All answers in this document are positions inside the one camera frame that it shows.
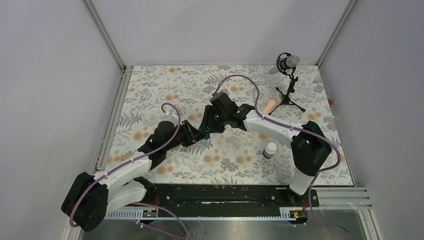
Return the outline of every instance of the blue component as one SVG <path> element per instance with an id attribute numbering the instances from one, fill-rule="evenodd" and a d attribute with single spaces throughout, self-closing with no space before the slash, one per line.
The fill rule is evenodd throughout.
<path id="1" fill-rule="evenodd" d="M 206 134 L 206 136 L 203 138 L 204 140 L 208 140 L 208 139 L 211 138 L 211 133 L 210 132 L 204 131 L 203 133 Z"/>

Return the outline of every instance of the microphone stand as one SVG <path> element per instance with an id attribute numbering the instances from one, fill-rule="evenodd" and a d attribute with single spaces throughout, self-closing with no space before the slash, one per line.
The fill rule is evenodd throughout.
<path id="1" fill-rule="evenodd" d="M 282 73 L 283 75 L 286 75 L 290 78 L 290 83 L 288 84 L 288 89 L 287 92 L 285 94 L 283 94 L 283 92 L 280 91 L 280 89 L 278 87 L 275 88 L 275 90 L 277 90 L 277 92 L 279 92 L 281 94 L 281 102 L 269 113 L 269 115 L 271 115 L 279 106 L 282 105 L 287 105 L 287 106 L 296 106 L 298 107 L 302 112 L 306 112 L 306 110 L 297 105 L 295 102 L 293 102 L 290 99 L 289 94 L 294 93 L 295 92 L 295 83 L 299 80 L 298 77 L 295 78 L 294 72 L 296 71 L 296 67 L 293 68 L 288 68 L 286 65 L 286 60 L 288 57 L 290 57 L 291 54 L 288 52 L 283 52 L 281 53 L 278 58 L 277 58 L 277 68 L 279 70 L 280 73 Z"/>

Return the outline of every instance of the microphone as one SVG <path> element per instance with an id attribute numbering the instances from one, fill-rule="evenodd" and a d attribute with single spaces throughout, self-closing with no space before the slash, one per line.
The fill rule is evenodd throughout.
<path id="1" fill-rule="evenodd" d="M 298 65 L 298 63 L 301 61 L 300 57 L 298 57 L 296 55 L 287 55 L 283 59 L 281 59 L 280 56 L 278 56 L 278 58 L 277 58 L 276 66 L 271 68 L 268 71 L 269 75 L 273 75 L 273 74 L 276 74 L 278 72 L 281 72 L 281 73 L 285 72 L 286 73 L 287 70 L 295 68 Z"/>

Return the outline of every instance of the gray leaf pattern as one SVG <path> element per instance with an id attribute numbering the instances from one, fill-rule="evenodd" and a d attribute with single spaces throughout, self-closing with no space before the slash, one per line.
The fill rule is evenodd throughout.
<path id="1" fill-rule="evenodd" d="M 260 89 L 258 107 L 263 108 L 270 97 L 279 97 L 275 87 L 285 92 L 290 82 L 282 74 L 268 75 L 272 67 L 134 66 L 106 169 L 128 159 L 144 144 L 158 123 L 166 119 L 161 111 L 162 103 L 176 105 L 182 119 L 198 128 L 212 93 L 219 82 L 231 74 L 246 75 L 257 83 Z M 280 106 L 272 115 L 287 122 L 303 124 L 311 120 L 318 123 L 325 136 L 339 147 L 342 163 L 321 173 L 315 183 L 352 185 L 318 68 L 299 65 L 295 76 L 299 81 L 291 97 L 306 112 L 293 106 Z M 256 97 L 255 88 L 240 77 L 226 81 L 220 91 L 227 93 L 238 105 L 253 105 Z M 266 159 L 262 151 L 269 142 L 277 144 L 277 154 Z M 336 160 L 332 151 L 323 168 L 333 165 Z M 168 151 L 167 158 L 159 166 L 141 176 L 154 183 L 281 185 L 288 184 L 296 170 L 290 146 L 257 132 L 228 128 L 224 133 L 211 134 L 210 139 L 190 147 L 180 146 Z"/>

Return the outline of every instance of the small bottle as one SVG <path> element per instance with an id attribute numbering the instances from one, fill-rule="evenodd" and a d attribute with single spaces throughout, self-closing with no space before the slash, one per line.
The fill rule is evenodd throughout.
<path id="1" fill-rule="evenodd" d="M 273 142 L 268 143 L 263 150 L 263 156 L 267 159 L 272 158 L 277 152 L 277 145 Z"/>

